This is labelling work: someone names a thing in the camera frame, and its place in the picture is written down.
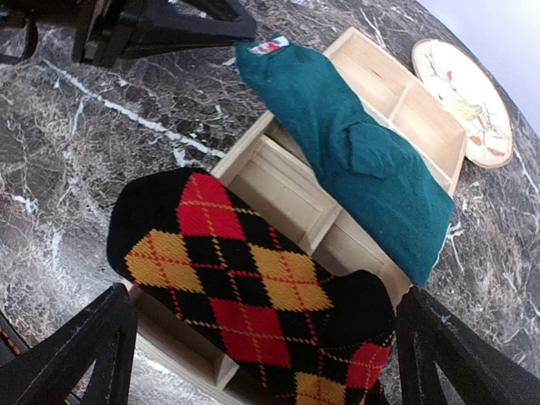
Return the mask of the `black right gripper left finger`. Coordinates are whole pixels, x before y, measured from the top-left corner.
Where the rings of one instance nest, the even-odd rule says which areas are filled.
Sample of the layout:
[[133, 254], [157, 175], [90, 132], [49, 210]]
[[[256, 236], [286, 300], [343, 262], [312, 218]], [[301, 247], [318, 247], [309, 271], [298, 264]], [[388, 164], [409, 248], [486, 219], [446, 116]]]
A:
[[92, 368], [82, 404], [126, 404], [138, 331], [115, 283], [50, 337], [1, 367], [2, 404], [64, 404]]

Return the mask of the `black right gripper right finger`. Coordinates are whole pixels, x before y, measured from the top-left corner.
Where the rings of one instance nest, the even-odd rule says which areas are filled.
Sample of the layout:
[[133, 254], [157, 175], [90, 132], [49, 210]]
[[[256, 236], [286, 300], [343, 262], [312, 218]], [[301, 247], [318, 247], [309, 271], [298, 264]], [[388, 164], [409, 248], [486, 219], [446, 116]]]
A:
[[538, 404], [539, 379], [487, 344], [426, 290], [397, 306], [404, 404], [447, 404], [437, 370], [466, 404]]

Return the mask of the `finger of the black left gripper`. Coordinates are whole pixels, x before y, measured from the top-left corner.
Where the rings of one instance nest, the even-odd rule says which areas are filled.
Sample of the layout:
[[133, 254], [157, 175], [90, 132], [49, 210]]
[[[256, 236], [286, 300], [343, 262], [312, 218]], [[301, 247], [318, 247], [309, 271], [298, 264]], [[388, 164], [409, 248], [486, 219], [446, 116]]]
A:
[[73, 61], [111, 68], [138, 59], [253, 41], [257, 23], [238, 1], [188, 1], [207, 16], [169, 1], [79, 1]]

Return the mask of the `black red yellow argyle sock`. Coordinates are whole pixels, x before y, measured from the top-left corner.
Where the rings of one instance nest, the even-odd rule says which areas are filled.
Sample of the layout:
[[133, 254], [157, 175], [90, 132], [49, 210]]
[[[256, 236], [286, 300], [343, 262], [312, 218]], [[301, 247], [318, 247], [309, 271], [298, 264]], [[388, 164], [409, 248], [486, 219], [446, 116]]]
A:
[[386, 402], [396, 316], [383, 282], [328, 272], [207, 171], [126, 184], [106, 255], [278, 402]]

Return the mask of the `dark green sock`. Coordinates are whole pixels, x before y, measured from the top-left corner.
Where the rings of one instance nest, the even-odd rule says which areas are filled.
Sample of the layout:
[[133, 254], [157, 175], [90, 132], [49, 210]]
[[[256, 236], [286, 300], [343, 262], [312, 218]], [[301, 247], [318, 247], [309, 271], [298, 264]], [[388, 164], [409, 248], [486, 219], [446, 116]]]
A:
[[252, 88], [299, 145], [321, 187], [413, 284], [437, 264], [455, 204], [415, 148], [363, 107], [332, 62], [277, 36], [239, 42]]

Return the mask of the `wooden compartment box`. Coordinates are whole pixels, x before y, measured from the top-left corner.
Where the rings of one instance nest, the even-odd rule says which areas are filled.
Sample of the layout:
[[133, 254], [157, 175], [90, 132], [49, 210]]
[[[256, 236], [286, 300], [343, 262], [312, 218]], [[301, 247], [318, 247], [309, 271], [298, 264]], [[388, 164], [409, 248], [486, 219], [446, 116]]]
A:
[[[467, 131], [395, 57], [355, 28], [327, 57], [384, 127], [405, 138], [431, 175], [452, 194]], [[393, 303], [408, 291], [403, 271], [317, 184], [305, 156], [264, 113], [213, 169], [234, 193], [323, 267], [338, 274], [365, 269], [381, 276]], [[225, 404], [269, 404], [270, 395], [233, 360], [183, 324], [157, 300], [131, 288], [138, 311], [136, 345], [151, 359]]]

